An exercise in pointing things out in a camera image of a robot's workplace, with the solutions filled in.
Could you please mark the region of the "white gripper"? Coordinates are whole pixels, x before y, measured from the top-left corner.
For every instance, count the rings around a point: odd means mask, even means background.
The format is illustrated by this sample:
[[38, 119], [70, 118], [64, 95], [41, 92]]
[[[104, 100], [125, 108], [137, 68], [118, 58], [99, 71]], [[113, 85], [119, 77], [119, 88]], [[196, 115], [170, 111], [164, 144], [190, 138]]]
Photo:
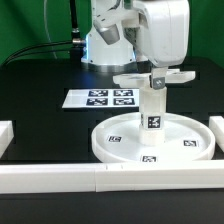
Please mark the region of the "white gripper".
[[135, 47], [156, 66], [151, 87], [163, 89], [167, 67], [181, 64], [187, 54], [188, 0], [134, 0], [133, 7], [139, 12]]

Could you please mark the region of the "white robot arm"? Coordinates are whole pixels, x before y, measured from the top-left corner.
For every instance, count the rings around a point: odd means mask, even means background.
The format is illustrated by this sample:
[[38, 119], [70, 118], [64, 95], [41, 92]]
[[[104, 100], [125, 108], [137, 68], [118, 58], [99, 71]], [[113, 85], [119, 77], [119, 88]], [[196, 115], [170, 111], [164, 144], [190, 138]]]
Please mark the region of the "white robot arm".
[[92, 25], [82, 63], [99, 72], [136, 67], [154, 90], [187, 54], [188, 0], [91, 0]]

